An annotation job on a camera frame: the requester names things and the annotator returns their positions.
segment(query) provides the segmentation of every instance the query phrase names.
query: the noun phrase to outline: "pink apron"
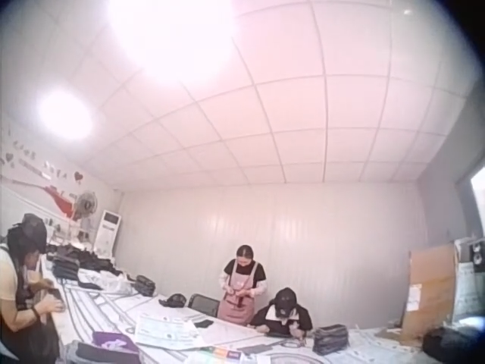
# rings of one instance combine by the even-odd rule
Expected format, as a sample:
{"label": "pink apron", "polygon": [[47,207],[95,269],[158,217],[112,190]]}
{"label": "pink apron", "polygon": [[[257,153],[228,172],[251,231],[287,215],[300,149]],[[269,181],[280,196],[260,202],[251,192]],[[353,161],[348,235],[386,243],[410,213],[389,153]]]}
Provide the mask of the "pink apron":
{"label": "pink apron", "polygon": [[[233,273],[229,277],[229,287],[234,293],[240,290],[250,290],[254,284],[255,272],[258,263],[252,268],[251,274],[240,275],[236,273],[237,262],[234,262]],[[227,292],[219,305],[217,318],[232,322],[237,325],[248,325],[255,314],[255,299],[249,296],[237,297],[236,294],[229,295]]]}

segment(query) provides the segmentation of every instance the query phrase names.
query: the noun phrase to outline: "black shirt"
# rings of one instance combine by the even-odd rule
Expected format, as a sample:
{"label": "black shirt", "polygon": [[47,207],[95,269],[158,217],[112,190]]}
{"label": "black shirt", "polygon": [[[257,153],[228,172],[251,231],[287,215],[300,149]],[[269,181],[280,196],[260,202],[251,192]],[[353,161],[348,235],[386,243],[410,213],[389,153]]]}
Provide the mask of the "black shirt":
{"label": "black shirt", "polygon": [[[236,260],[233,259],[229,263],[227,263],[226,268],[224,268],[224,273],[226,273],[227,275],[231,275],[233,273],[235,262]],[[255,264],[256,262],[254,260],[245,267],[238,264],[236,267],[236,273],[239,275],[251,275],[252,269],[255,267]],[[255,271],[255,281],[252,284],[252,287],[256,288],[257,283],[261,281],[266,281],[266,273],[264,273],[263,266],[258,263]]]}
{"label": "black shirt", "polygon": [[[266,315],[268,314],[268,310],[270,309],[271,305],[266,306],[256,313],[255,317],[252,318],[250,325],[251,326],[261,326],[266,325],[269,327],[270,332],[282,335],[290,335],[289,327],[295,322],[295,320],[288,320],[285,325],[281,321],[274,321],[266,319]],[[308,310],[301,307],[300,305],[296,306],[296,312],[299,316],[299,329],[303,331],[310,331],[313,328],[313,324],[311,323],[310,314]]]}

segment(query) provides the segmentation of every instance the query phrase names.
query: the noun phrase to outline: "patterned tablecloth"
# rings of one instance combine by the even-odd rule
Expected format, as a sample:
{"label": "patterned tablecloth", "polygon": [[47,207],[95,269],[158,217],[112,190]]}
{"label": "patterned tablecloth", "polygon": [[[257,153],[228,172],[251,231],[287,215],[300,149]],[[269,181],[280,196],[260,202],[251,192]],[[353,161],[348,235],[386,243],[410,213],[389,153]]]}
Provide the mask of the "patterned tablecloth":
{"label": "patterned tablecloth", "polygon": [[[158,303],[159,299],[165,298],[163,296],[143,297],[137,293],[108,294],[84,290],[75,283],[55,280],[50,272],[49,263],[42,260],[42,264],[44,276],[57,284],[67,305],[65,312],[52,315],[63,345],[74,340],[91,343],[94,331],[120,332],[134,340],[136,320],[145,312],[186,317],[194,322],[210,319],[214,321],[213,325],[199,329],[208,346],[259,353],[269,356],[273,364],[436,363],[416,349],[375,337],[380,329],[351,329],[348,349],[325,357],[318,356],[311,350],[312,339],[308,339],[303,345],[296,340],[265,337],[250,328],[232,325],[192,309],[165,308]],[[180,364],[189,356],[188,352],[183,351],[142,346],[139,348],[145,364]]]}

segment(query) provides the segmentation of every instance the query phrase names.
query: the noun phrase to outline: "bracelet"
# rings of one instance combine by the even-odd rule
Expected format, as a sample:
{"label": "bracelet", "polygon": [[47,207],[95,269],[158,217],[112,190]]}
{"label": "bracelet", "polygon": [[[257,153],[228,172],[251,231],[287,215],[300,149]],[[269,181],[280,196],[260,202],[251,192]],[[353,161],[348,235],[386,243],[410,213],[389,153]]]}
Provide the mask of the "bracelet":
{"label": "bracelet", "polygon": [[32,307],[32,311],[33,311],[33,314],[36,316],[36,319],[40,320],[40,315],[39,313],[37,312],[36,308],[35,307]]}

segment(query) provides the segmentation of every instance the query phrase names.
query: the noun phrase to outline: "purple fabric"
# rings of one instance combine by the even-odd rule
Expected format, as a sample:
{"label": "purple fabric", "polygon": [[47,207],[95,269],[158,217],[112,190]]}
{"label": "purple fabric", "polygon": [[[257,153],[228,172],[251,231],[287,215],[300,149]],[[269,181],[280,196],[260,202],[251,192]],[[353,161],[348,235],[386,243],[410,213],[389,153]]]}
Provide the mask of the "purple fabric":
{"label": "purple fabric", "polygon": [[103,347],[105,349],[116,350],[120,348],[133,353],[139,353],[137,345],[128,336],[117,332],[93,332],[92,343],[97,347]]}

